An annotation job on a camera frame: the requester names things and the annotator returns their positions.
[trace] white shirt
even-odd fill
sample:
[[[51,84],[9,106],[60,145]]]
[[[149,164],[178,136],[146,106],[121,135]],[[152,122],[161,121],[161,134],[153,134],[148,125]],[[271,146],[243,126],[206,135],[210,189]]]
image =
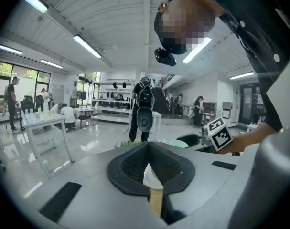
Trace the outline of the white shirt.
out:
[[[59,114],[60,111],[59,111],[59,109],[58,109],[58,106],[59,106],[59,104],[54,105],[54,106],[51,108],[50,111],[51,111],[52,113],[54,113],[54,114]]]
[[[74,109],[72,107],[64,107],[61,109],[61,114],[65,116],[65,123],[76,122]]]

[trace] white ceiling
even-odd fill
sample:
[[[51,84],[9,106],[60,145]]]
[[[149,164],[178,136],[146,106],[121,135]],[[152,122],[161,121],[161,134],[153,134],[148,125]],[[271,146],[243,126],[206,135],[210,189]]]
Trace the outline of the white ceiling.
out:
[[[60,64],[68,74],[141,69],[196,79],[216,70],[228,76],[253,70],[238,39],[219,19],[208,34],[212,41],[188,64],[182,61],[189,52],[175,55],[175,67],[157,63],[154,50],[160,42],[153,22],[162,0],[43,1],[50,6],[45,14],[21,0],[4,24],[0,40],[27,57]],[[81,34],[102,59],[75,42],[74,33]]]

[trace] white table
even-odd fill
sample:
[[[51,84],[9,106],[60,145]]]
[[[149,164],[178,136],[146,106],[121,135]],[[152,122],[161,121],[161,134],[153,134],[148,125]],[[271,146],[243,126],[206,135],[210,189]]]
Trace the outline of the white table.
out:
[[[257,128],[257,125],[256,124],[248,124],[247,127],[248,127],[247,132],[249,132],[249,131],[252,131],[255,128]]]
[[[67,147],[66,130],[65,130],[65,123],[64,123],[65,116],[60,115],[60,114],[52,114],[52,113],[50,116],[47,116],[47,115],[45,116],[43,113],[41,113],[40,119],[34,118],[34,122],[29,123],[27,119],[25,118],[25,114],[22,112],[22,119],[26,128],[26,133],[29,139],[30,147],[34,153],[34,156],[38,158],[43,170],[45,171],[45,173],[47,174],[49,178],[51,178],[51,174],[48,171],[48,169],[44,166],[43,160],[40,156],[39,148],[37,146],[40,143],[51,140],[53,144],[53,148],[56,148],[54,140],[62,136],[64,138],[64,143],[65,143],[68,156],[71,162],[74,162],[69,152],[69,149]],[[61,124],[62,130],[55,127],[54,124]],[[51,128],[49,130],[40,131],[38,133],[33,132],[35,129],[40,129],[45,126],[51,126]]]
[[[160,136],[160,127],[161,127],[161,114],[159,112],[156,112],[156,111],[153,111],[152,112],[152,115],[153,115],[153,131],[152,131],[152,134],[155,134],[155,124],[156,124],[156,119],[159,119],[159,122],[158,122],[158,132],[156,134],[156,140],[159,139],[159,136]]]

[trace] ceiling light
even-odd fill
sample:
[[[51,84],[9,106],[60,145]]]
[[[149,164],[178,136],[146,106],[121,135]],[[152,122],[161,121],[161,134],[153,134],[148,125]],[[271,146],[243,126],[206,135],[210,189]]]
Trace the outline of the ceiling light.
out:
[[[34,6],[41,13],[45,13],[47,11],[47,6],[42,4],[39,0],[25,0],[30,5]]]
[[[84,39],[82,39],[81,36],[74,36],[74,40],[81,44],[86,50],[91,52],[95,57],[101,58],[101,55],[97,53]]]
[[[0,45],[0,49],[7,50],[7,51],[10,51],[10,52],[14,52],[14,53],[17,53],[17,54],[22,54],[22,51],[16,50],[14,48],[9,48],[9,47],[3,46],[3,45]]]
[[[57,65],[57,64],[55,64],[55,63],[48,62],[48,61],[46,61],[46,60],[44,60],[44,59],[42,59],[41,62],[42,62],[42,63],[49,64],[49,65],[54,66],[54,67],[57,67],[57,68],[59,68],[59,69],[63,69],[62,66]]]
[[[249,75],[253,75],[253,74],[254,74],[254,72],[249,72],[249,73],[240,74],[237,76],[230,77],[230,79],[233,80],[233,79],[237,79],[237,78],[241,78],[241,77],[245,77],[245,76],[249,76]]]
[[[212,39],[205,37],[203,39],[202,44],[197,44],[193,50],[187,55],[187,57],[183,60],[183,63],[189,63],[190,60],[194,58]]]

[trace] floor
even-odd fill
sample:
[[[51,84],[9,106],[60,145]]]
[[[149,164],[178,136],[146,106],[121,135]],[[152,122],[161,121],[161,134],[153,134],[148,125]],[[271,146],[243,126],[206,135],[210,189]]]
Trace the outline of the floor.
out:
[[[199,133],[199,128],[187,126],[183,122],[168,121],[163,123],[160,130],[160,140],[171,141],[186,133]],[[6,131],[9,123],[0,124],[0,159],[6,167],[6,171],[0,171],[0,181],[7,190],[14,190],[22,198],[27,198],[42,183],[48,180],[39,161],[35,159],[30,148],[27,134],[24,132],[12,134]],[[96,121],[92,126],[90,123],[76,124],[76,130],[67,133],[67,142],[75,162],[78,160],[105,152],[128,140],[128,125]],[[241,130],[231,128],[233,135],[239,134]],[[140,140],[141,132],[138,131],[137,139]],[[156,135],[150,134],[149,141],[156,141]],[[51,149],[51,143],[40,145],[41,157],[45,160],[47,168],[53,175],[70,167],[68,154],[64,148],[63,140],[56,140],[56,149]]]

